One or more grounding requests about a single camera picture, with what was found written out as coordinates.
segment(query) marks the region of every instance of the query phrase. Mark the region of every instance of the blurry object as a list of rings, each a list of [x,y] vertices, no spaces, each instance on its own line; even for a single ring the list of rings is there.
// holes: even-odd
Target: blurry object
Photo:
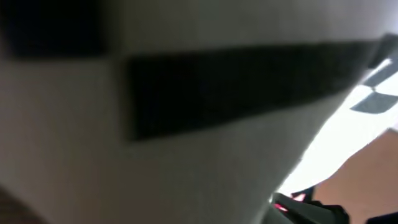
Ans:
[[[0,189],[0,223],[1,224],[44,224],[25,205]]]
[[[278,192],[290,195],[317,185],[392,126],[398,117],[397,52],[349,94],[323,125]]]
[[[343,206],[352,224],[398,211],[398,134],[386,131],[317,185],[315,200]]]
[[[9,54],[17,59],[104,55],[100,18],[97,0],[0,1],[1,34]]]
[[[378,67],[396,48],[398,48],[398,35],[386,34],[382,38],[375,56],[369,63],[369,68]]]
[[[319,201],[310,201],[307,203],[298,202],[292,198],[282,194],[274,196],[275,203],[284,207],[279,212],[294,224],[349,224],[349,215],[343,207],[339,205],[323,205]],[[280,222],[288,223],[283,218],[279,218]]]
[[[366,224],[395,224],[398,223],[398,212],[370,218]]]

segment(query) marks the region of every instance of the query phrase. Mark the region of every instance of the white surface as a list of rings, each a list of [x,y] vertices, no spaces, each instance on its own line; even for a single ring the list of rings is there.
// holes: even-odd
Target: white surface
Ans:
[[[397,8],[396,0],[123,0],[122,50],[373,40],[392,28]]]
[[[345,96],[129,142],[113,75],[106,60],[0,66],[1,185],[51,224],[257,224]]]
[[[390,64],[384,61],[367,78]],[[398,74],[376,87],[380,93],[396,93]],[[344,103],[325,123],[306,150],[299,165],[286,178],[278,192],[291,193],[312,187],[333,175],[353,154],[369,144],[387,128],[398,122],[398,104],[382,114],[367,114],[350,108],[365,99],[373,91],[370,87],[358,85]]]
[[[391,127],[393,130],[398,132],[398,122]]]

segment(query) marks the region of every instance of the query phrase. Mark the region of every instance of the black object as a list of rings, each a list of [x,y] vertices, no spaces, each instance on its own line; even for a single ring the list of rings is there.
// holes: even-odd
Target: black object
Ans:
[[[282,194],[276,194],[274,198],[275,203],[287,209],[282,214],[293,224],[349,224],[349,215],[339,205],[297,202]]]
[[[315,186],[307,188],[307,189],[299,191],[299,192],[296,192],[296,193],[292,193],[292,197],[295,198],[301,194],[304,194],[305,196],[304,196],[304,200],[302,200],[302,202],[309,203],[312,201],[314,193],[315,193]]]
[[[345,90],[358,81],[376,45],[270,45],[132,57],[136,138],[207,128]]]
[[[2,0],[0,23],[11,56],[99,56],[105,52],[98,0]]]
[[[398,223],[398,212],[370,218],[366,222],[366,224],[397,224],[397,223]]]

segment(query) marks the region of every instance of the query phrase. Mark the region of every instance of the black band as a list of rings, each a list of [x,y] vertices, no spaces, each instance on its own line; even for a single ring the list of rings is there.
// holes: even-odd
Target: black band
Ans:
[[[349,88],[377,41],[270,45],[132,57],[138,139],[308,103]]]

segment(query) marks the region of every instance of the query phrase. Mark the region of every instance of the black stripe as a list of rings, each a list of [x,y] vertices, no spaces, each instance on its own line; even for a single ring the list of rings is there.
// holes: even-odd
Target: black stripe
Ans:
[[[132,57],[138,139],[205,128],[344,90],[377,42],[264,46]]]
[[[90,57],[104,53],[97,0],[2,0],[0,20],[15,58]]]
[[[352,110],[370,114],[381,114],[391,109],[397,102],[398,96],[374,92],[353,106]]]

